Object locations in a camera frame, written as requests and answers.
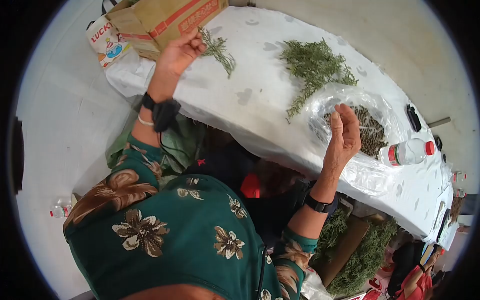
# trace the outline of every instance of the white bracelet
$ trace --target white bracelet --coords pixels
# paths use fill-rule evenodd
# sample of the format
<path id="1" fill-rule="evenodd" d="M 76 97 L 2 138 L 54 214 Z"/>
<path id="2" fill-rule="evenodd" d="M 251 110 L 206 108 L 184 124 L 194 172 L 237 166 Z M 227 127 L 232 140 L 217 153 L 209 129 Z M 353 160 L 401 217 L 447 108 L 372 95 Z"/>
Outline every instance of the white bracelet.
<path id="1" fill-rule="evenodd" d="M 141 124 L 143 124 L 145 126 L 152 126 L 153 127 L 155 125 L 155 123 L 153 123 L 153 122 L 147 122 L 147 121 L 142 120 L 142 118 L 140 118 L 140 114 L 138 114 L 138 120 L 140 121 Z"/>

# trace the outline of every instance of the cardboard box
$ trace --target cardboard box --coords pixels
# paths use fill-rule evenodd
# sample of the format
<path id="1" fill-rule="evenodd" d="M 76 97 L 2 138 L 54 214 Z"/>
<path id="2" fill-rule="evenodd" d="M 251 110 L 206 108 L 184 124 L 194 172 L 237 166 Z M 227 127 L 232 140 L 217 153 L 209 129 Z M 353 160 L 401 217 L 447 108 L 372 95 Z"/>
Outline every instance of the cardboard box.
<path id="1" fill-rule="evenodd" d="M 347 231 L 338 239 L 335 257 L 327 263 L 319 262 L 312 266 L 312 269 L 317 271 L 322 279 L 325 287 L 330 285 L 338 272 L 348 262 L 369 227 L 370 225 L 362 219 L 350 216 L 347 219 Z"/>
<path id="2" fill-rule="evenodd" d="M 170 40 L 204 26 L 228 0 L 123 0 L 106 15 L 140 56 L 156 60 Z"/>

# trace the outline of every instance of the black wrist strap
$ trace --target black wrist strap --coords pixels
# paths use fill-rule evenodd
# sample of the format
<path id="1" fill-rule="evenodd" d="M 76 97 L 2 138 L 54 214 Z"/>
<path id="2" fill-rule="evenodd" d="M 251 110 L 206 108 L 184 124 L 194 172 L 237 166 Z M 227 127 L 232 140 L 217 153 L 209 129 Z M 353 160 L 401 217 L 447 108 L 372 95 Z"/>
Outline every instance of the black wrist strap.
<path id="1" fill-rule="evenodd" d="M 420 269 L 422 270 L 422 272 L 425 273 L 425 268 L 423 267 L 423 265 L 418 264 L 418 266 L 420 267 Z"/>
<path id="2" fill-rule="evenodd" d="M 318 202 L 317 200 L 313 199 L 312 196 L 310 196 L 310 190 L 305 195 L 305 200 L 303 201 L 303 204 L 310 206 L 316 212 L 328 213 L 328 208 L 332 205 L 332 203 Z"/>
<path id="3" fill-rule="evenodd" d="M 180 103 L 171 98 L 160 103 L 155 103 L 148 93 L 142 98 L 142 105 L 152 111 L 153 129 L 155 132 L 164 132 L 168 127 L 181 135 L 176 116 L 180 110 Z"/>

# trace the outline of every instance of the bottle label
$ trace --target bottle label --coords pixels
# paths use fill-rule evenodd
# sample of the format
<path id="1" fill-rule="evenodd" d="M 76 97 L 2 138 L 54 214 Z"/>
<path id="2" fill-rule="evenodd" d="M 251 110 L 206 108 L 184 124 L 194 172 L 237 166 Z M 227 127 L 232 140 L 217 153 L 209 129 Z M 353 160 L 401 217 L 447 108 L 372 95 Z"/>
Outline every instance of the bottle label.
<path id="1" fill-rule="evenodd" d="M 390 148 L 388 148 L 388 160 L 392 166 L 402 165 L 398 161 L 398 144 L 391 145 Z"/>

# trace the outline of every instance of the red bottle cap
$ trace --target red bottle cap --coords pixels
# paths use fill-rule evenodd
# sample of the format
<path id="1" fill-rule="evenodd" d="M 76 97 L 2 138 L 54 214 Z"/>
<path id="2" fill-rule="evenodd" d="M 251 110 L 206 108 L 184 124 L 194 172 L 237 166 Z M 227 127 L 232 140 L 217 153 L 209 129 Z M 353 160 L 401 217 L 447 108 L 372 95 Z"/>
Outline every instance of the red bottle cap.
<path id="1" fill-rule="evenodd" d="M 425 152 L 427 155 L 433 155 L 435 153 L 435 145 L 432 141 L 428 141 L 425 143 Z"/>

